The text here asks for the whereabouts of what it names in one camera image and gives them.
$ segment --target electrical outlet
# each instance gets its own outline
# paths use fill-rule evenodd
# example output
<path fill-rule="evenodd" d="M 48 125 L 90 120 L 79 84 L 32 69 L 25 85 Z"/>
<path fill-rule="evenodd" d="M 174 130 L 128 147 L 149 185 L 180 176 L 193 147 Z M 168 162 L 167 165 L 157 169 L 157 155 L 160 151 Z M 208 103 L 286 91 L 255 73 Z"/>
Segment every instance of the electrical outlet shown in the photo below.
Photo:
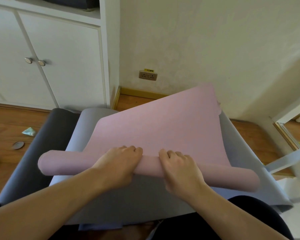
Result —
<path fill-rule="evenodd" d="M 155 73 L 155 72 L 139 71 L 139 78 L 141 78 L 141 79 L 156 81 L 157 76 L 158 76 L 158 73 Z"/>

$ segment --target person's left hand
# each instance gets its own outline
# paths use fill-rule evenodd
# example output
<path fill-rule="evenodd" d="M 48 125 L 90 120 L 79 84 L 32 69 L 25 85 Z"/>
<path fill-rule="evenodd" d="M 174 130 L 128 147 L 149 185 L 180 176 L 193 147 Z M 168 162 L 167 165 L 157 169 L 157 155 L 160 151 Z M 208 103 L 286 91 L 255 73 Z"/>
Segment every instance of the person's left hand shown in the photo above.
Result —
<path fill-rule="evenodd" d="M 92 166 L 98 170 L 98 178 L 104 190 L 127 186 L 132 181 L 133 171 L 141 160 L 143 149 L 135 146 L 114 147 L 107 151 Z"/>

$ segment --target round metal knob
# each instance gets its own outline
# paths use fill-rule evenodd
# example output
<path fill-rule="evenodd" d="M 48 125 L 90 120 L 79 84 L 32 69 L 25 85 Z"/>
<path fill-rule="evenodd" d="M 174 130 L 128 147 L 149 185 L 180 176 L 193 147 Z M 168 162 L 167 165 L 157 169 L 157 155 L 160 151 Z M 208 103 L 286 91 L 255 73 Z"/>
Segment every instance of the round metal knob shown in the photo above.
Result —
<path fill-rule="evenodd" d="M 33 61 L 32 58 L 29 58 L 29 57 L 26 57 L 24 60 L 25 60 L 25 62 L 28 63 L 28 64 L 31 64 L 32 61 Z"/>
<path fill-rule="evenodd" d="M 39 62 L 39 65 L 42 66 L 42 67 L 44 67 L 46 65 L 46 63 L 44 62 L 44 60 L 39 60 L 38 62 Z"/>

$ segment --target shelf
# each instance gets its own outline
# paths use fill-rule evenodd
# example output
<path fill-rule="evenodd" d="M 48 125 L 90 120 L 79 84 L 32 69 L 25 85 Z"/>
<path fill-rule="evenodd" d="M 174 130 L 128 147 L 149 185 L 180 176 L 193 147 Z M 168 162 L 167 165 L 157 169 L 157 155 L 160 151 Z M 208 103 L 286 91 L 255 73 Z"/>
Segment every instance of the shelf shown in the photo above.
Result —
<path fill-rule="evenodd" d="M 93 11 L 84 11 L 43 0 L 0 0 L 0 5 L 101 26 L 100 8 Z"/>

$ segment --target yellow sticker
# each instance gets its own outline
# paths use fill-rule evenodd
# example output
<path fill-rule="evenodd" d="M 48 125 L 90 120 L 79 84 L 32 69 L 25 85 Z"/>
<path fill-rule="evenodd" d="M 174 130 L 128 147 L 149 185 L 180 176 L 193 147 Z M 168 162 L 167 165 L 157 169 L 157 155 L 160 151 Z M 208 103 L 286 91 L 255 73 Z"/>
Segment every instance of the yellow sticker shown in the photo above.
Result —
<path fill-rule="evenodd" d="M 144 69 L 145 72 L 155 72 L 155 70 L 151 70 L 151 69 Z"/>

